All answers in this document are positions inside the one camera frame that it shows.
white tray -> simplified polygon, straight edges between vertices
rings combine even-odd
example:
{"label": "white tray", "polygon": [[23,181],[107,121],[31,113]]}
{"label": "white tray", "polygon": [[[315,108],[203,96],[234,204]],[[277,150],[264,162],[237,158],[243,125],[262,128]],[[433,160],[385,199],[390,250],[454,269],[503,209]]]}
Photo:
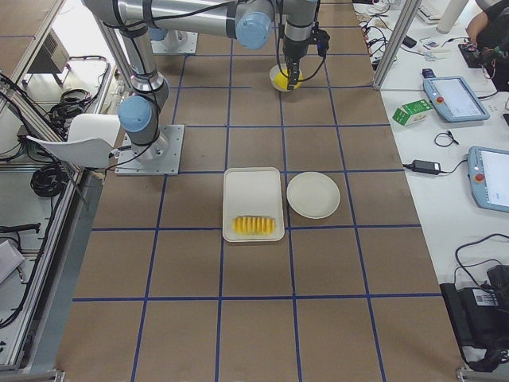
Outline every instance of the white tray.
{"label": "white tray", "polygon": [[[233,230],[237,216],[274,219],[271,235],[240,235]],[[274,167],[228,169],[223,184],[223,238],[230,242],[277,241],[285,235],[281,178]]]}

white plate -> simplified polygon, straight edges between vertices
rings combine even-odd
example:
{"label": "white plate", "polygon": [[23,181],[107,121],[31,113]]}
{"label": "white plate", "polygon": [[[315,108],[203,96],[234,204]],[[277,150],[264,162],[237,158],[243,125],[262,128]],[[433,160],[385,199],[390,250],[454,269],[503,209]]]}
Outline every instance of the white plate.
{"label": "white plate", "polygon": [[[265,216],[274,219],[271,235],[240,235],[233,230],[237,216]],[[285,235],[281,176],[274,167],[228,169],[223,185],[223,237],[226,241],[277,241]]]}
{"label": "white plate", "polygon": [[322,173],[300,173],[288,184],[286,197],[292,209],[309,219],[330,216],[340,205],[336,183]]}

white table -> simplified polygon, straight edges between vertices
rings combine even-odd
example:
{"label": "white table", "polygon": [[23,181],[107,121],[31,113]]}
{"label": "white table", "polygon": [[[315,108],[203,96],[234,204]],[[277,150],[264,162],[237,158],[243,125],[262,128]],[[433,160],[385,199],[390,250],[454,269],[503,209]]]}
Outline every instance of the white table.
{"label": "white table", "polygon": [[[443,10],[447,6],[447,2],[438,0],[431,1],[438,10]],[[358,12],[364,12],[368,6],[356,5]],[[428,25],[420,17],[416,17],[410,26],[407,33],[409,37],[412,37],[418,43],[412,49],[403,47],[404,49],[411,50],[416,53],[425,51],[422,44],[419,42],[420,39],[430,37],[436,41],[439,45],[446,42],[449,38],[455,37],[466,37],[465,32],[466,25],[470,20],[480,12],[480,8],[476,3],[471,0],[467,5],[457,24],[447,34],[442,34],[437,31],[436,25]],[[389,10],[382,19],[393,29],[398,20],[400,14],[399,10]],[[374,25],[375,20],[371,21],[370,25]],[[390,38],[391,31],[389,29],[381,29],[386,38]],[[381,34],[378,30],[370,32],[370,38],[380,37]],[[423,68],[431,68],[437,77],[445,76],[463,76],[467,83],[470,85],[474,92],[479,95],[487,95],[495,92],[495,87],[491,80],[486,78],[480,68],[469,68],[461,56],[460,50],[457,45],[461,41],[452,41],[446,43],[444,48],[449,49],[450,53],[447,58],[427,61],[424,56],[406,52],[404,49],[398,51],[397,60],[392,64],[390,71],[387,74],[386,79],[382,83],[382,90],[422,90],[422,75],[421,71]]]}
{"label": "white table", "polygon": [[[417,99],[425,98],[424,92],[382,92],[387,116],[399,154],[403,163],[414,159],[440,162],[445,171],[452,170],[458,162],[465,159],[471,146],[486,146],[509,150],[509,126],[502,118],[509,93],[498,95],[483,102],[491,118],[474,127],[458,127],[444,122],[435,111],[427,119],[408,127],[392,120],[397,107]],[[447,148],[436,146],[434,137],[450,129],[460,143]],[[439,283],[450,283],[457,267],[454,251],[467,242],[475,241],[494,232],[509,234],[509,214],[476,206],[470,192],[467,166],[462,164],[458,170],[447,176],[432,176],[406,171],[406,179],[414,197],[422,229],[428,244]],[[495,258],[509,263],[509,243],[507,240],[489,240],[481,245],[465,248],[460,253],[465,264],[477,263]],[[481,282],[486,279],[486,270],[495,263],[487,263],[472,268],[472,273]],[[461,273],[459,280],[467,282]]]}

green carton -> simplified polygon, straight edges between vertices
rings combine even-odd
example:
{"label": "green carton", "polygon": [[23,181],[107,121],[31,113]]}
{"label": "green carton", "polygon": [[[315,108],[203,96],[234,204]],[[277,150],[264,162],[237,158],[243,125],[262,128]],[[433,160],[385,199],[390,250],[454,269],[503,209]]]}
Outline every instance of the green carton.
{"label": "green carton", "polygon": [[407,126],[422,121],[433,107],[425,99],[406,103],[396,110],[392,119],[400,125]]}

person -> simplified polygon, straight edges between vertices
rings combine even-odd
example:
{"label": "person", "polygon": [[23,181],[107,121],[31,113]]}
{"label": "person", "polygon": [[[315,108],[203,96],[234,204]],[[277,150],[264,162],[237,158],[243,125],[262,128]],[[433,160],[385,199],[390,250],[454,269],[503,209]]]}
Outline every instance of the person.
{"label": "person", "polygon": [[475,16],[467,26],[467,34],[473,47],[481,52],[496,89],[509,92],[509,59],[493,50],[497,46],[503,51],[509,49],[509,0],[501,0]]}

